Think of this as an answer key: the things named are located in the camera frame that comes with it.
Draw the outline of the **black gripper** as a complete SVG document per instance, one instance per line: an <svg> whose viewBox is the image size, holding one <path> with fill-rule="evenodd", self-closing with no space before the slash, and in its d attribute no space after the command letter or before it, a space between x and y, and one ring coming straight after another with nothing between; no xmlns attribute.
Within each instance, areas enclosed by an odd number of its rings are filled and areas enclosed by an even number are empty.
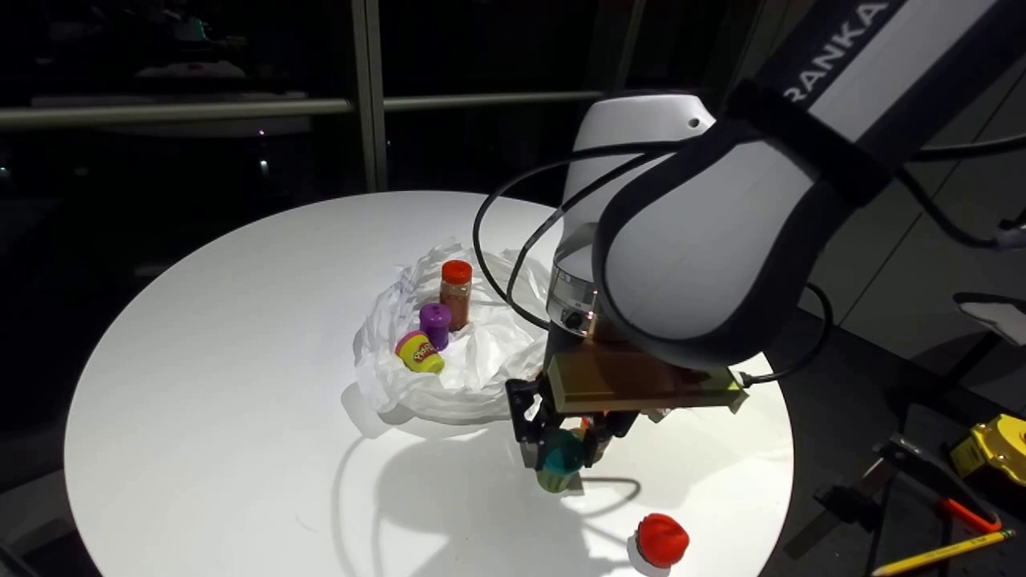
<svg viewBox="0 0 1026 577"><path fill-rule="evenodd" d="M547 457L547 436L551 430L581 432L584 469L594 469L613 438L624 438L637 415L634 412L602 412L602 415L562 415L555 406L551 389L547 380L508 382L508 403L512 421L512 438L526 469L539 470Z"/></svg>

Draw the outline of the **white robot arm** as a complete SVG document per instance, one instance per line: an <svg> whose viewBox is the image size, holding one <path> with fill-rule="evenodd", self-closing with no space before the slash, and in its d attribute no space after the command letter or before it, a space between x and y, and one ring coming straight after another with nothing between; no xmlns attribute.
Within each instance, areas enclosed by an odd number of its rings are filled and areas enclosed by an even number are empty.
<svg viewBox="0 0 1026 577"><path fill-rule="evenodd" d="M576 475L637 416L738 406L830 236L1022 58L1026 0L819 0L705 130L678 96L590 108L605 171L564 198L522 464Z"/></svg>

